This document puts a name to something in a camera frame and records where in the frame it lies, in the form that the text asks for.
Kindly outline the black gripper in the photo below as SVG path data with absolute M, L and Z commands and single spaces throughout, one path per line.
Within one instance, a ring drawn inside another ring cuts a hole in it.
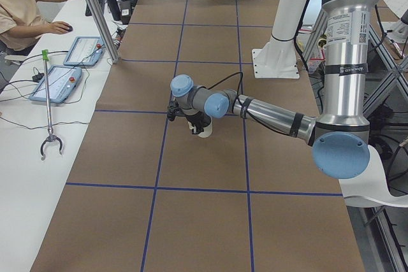
M 186 115 L 186 119 L 190 122 L 191 134 L 199 135 L 204 132 L 204 128 L 211 124 L 211 117 L 199 111 L 194 115 Z

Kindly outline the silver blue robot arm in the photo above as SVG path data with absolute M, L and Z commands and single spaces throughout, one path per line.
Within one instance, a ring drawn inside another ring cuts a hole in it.
M 363 115 L 368 71 L 370 13 L 379 0 L 322 0 L 326 14 L 324 99 L 321 114 L 308 117 L 237 90 L 214 90 L 196 85 L 188 75 L 170 83 L 173 100 L 168 120 L 183 117 L 191 132 L 207 137 L 212 121 L 232 113 L 269 130 L 304 140 L 316 166 L 326 175 L 350 179 L 362 174 L 371 161 L 369 121 Z M 280 0 L 270 40 L 252 51 L 256 78 L 297 78 L 297 59 L 305 54 L 296 43 L 309 0 Z

